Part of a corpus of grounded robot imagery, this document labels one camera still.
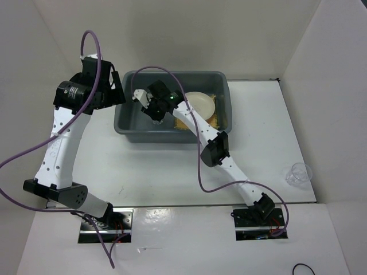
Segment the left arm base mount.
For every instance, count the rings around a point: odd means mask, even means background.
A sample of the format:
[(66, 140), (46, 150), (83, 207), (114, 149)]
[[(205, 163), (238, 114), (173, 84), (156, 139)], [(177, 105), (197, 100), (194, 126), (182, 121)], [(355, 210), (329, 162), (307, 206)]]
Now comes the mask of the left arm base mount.
[[(117, 221), (112, 221), (109, 225), (103, 224), (92, 217), (101, 235), (101, 239), (105, 243), (113, 243), (114, 241), (117, 241), (117, 243), (130, 243), (134, 209), (117, 207), (114, 208), (114, 213), (118, 216)], [(97, 231), (86, 217), (81, 218), (77, 242), (80, 244), (100, 242)]]

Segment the grey plastic bin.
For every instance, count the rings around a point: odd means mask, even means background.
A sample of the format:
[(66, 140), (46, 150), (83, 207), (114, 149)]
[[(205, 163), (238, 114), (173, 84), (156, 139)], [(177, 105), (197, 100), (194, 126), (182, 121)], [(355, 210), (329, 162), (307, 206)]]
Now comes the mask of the grey plastic bin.
[[(214, 96), (215, 114), (219, 131), (230, 133), (232, 130), (231, 96), (225, 75), (215, 71), (175, 71), (185, 92), (202, 92)], [(127, 72), (122, 80), (126, 103), (117, 105), (114, 116), (114, 130), (124, 135), (131, 143), (183, 143), (196, 142), (190, 130), (175, 128), (175, 117), (165, 115), (161, 124), (141, 111), (142, 105), (132, 100), (131, 89), (147, 89), (153, 82), (161, 80), (171, 90), (179, 89), (177, 82), (162, 70), (144, 70), (138, 74)]]

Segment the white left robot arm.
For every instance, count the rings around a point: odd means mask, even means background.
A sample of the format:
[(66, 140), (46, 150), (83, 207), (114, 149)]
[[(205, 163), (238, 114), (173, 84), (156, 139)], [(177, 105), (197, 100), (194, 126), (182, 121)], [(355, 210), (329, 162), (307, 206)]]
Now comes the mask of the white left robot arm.
[(83, 132), (93, 111), (125, 103), (119, 73), (97, 56), (82, 59), (82, 71), (56, 89), (51, 137), (40, 169), (23, 190), (93, 217), (101, 229), (119, 226), (124, 216), (113, 205), (73, 181), (73, 167)]

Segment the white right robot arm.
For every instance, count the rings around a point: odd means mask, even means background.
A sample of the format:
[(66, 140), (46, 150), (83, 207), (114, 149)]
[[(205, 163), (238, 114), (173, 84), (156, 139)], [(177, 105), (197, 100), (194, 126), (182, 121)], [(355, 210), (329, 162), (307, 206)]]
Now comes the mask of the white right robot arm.
[(202, 108), (196, 106), (191, 93), (170, 91), (160, 80), (149, 85), (147, 90), (136, 89), (132, 99), (142, 105), (142, 112), (153, 120), (160, 121), (166, 113), (181, 121), (197, 137), (198, 164), (215, 168), (226, 175), (230, 182), (220, 187), (205, 189), (198, 168), (199, 186), (205, 193), (214, 193), (234, 186), (249, 208), (251, 219), (257, 225), (264, 225), (271, 219), (275, 209), (274, 201), (255, 185), (248, 183), (248, 177), (235, 163), (229, 152), (229, 139), (225, 131), (215, 129), (208, 119), (201, 116)]

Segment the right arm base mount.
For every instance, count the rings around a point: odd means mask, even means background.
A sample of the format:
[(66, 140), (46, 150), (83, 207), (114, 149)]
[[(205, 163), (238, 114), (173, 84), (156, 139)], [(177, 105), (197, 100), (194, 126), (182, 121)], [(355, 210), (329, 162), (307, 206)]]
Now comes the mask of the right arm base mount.
[(281, 231), (285, 225), (283, 212), (280, 207), (276, 207), (270, 216), (260, 224), (255, 222), (247, 207), (234, 207), (231, 212), (231, 217), (234, 221), (237, 241), (288, 238), (287, 231), (284, 231), (279, 236), (272, 235), (272, 233)]

